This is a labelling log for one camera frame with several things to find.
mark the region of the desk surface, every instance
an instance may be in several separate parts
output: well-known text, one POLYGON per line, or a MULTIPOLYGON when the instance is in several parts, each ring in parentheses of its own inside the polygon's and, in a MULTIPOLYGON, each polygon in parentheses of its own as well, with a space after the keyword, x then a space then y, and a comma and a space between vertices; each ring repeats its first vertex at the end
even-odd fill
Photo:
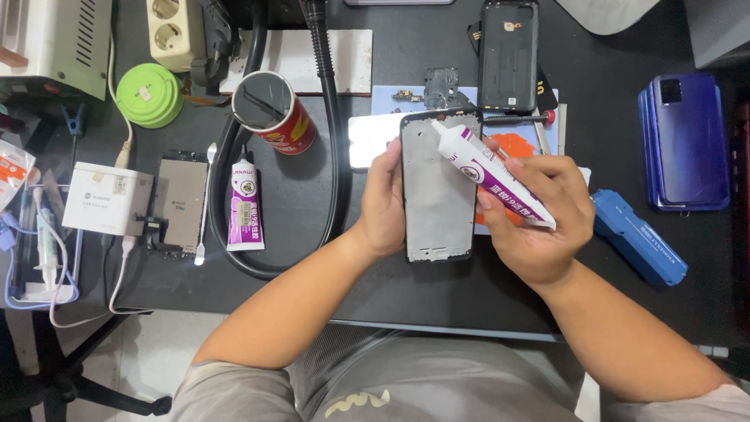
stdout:
MULTIPOLYGON (((352 8, 329 2, 329 22, 332 29, 373 30, 373 84, 421 85, 425 68, 455 66, 462 86, 476 86, 479 61, 466 33, 467 26, 479 20, 481 3, 352 8)), ((654 213, 644 202, 637 95, 656 75, 694 68, 681 3, 665 0, 633 27, 610 37, 585 31, 552 0, 540 3, 538 60, 568 104, 566 152, 592 169, 591 191, 619 192, 690 270, 680 285, 656 291, 600 239, 591 240, 578 259, 693 343, 750 344, 734 319, 729 210, 681 218, 654 213)), ((117 78, 134 65, 153 62, 146 8, 139 2, 120 2, 119 7, 117 78)), ((250 140, 263 177, 267 240, 266 250, 252 256, 270 264, 290 264, 312 252, 328 213, 331 169, 323 100, 306 97, 302 102, 320 132, 309 151, 283 156, 257 138, 250 140)), ((340 108, 346 119, 366 116, 370 99, 341 98, 340 108)), ((136 127, 135 168, 157 174, 165 150, 205 150, 219 141, 229 112, 186 104, 165 128, 136 127)), ((110 100, 99 113, 79 142, 80 161, 110 163, 125 140, 125 124, 110 100)), ((353 175, 348 225, 359 216, 365 180, 365 174, 353 175)), ((264 286, 223 257, 210 228, 206 236, 202 267, 147 256, 145 247, 134 251, 117 306, 228 313, 264 286)), ((84 248, 82 298, 104 304, 113 288, 119 248, 110 254, 106 290, 99 236, 87 234, 84 248)), ((488 237, 477 237, 468 261, 407 265, 401 253, 386 258, 365 273, 334 318, 493 330, 507 336, 531 333, 540 339, 559 333, 547 307, 503 266, 488 237)))

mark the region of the green lid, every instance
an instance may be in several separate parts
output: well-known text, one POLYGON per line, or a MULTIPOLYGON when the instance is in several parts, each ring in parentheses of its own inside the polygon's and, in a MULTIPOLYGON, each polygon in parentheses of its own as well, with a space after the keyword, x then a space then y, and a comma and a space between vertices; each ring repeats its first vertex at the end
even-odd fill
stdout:
POLYGON ((130 69, 117 85, 117 107, 131 122, 160 128, 180 114, 184 102, 180 81, 164 66, 154 63, 130 69))

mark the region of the floor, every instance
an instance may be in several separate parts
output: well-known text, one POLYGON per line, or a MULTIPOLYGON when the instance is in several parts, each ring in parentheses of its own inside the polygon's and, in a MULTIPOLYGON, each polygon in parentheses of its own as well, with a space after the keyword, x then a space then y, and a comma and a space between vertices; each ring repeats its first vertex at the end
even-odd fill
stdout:
MULTIPOLYGON (((57 319, 68 322, 86 316, 80 312, 76 315, 61 313, 57 319)), ((8 310, 6 318, 21 367, 27 373, 35 373, 38 367, 35 366, 34 340, 29 336, 30 312, 8 310)), ((224 318, 225 315, 168 311, 131 316, 84 362, 83 375, 139 399, 154 400, 172 396, 198 347, 224 318)), ((63 352, 70 353, 98 326, 97 322, 92 322, 58 330, 63 352)), ((599 386, 588 375, 583 382, 575 414, 584 422, 600 421, 599 386)), ((32 417, 34 422, 44 421, 44 412, 40 406, 32 409, 32 417)), ((67 418, 88 422, 167 420, 165 417, 144 417, 116 411, 84 400, 75 400, 68 405, 67 418)))

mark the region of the black chair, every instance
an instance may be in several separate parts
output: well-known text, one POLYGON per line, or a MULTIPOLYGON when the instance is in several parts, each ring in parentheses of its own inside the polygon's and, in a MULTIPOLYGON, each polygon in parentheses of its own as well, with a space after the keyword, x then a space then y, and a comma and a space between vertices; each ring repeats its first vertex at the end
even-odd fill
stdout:
POLYGON ((47 312, 33 312, 34 340, 39 359, 37 375, 23 375, 18 363, 5 310, 0 309, 0 420, 31 422, 29 409, 44 403, 47 422, 65 422, 68 403, 84 399, 135 414, 156 416, 172 408, 172 397, 145 402, 84 378, 83 361, 128 315, 115 315, 70 355, 62 354, 47 312))

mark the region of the purple and white glue tube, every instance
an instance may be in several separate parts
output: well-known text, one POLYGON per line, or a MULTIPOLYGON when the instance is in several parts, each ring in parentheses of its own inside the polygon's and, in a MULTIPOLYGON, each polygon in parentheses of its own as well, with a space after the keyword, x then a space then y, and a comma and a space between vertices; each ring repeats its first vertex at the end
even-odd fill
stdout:
POLYGON ((524 185, 506 169, 503 161, 465 125, 445 127, 437 120, 432 127, 440 135, 437 150, 466 177, 495 195, 507 209, 523 217, 524 223, 555 229, 552 215, 524 185))
POLYGON ((258 179, 255 165, 248 161, 245 146, 239 161, 232 164, 232 212, 229 215, 227 251, 265 249, 258 207, 258 179))

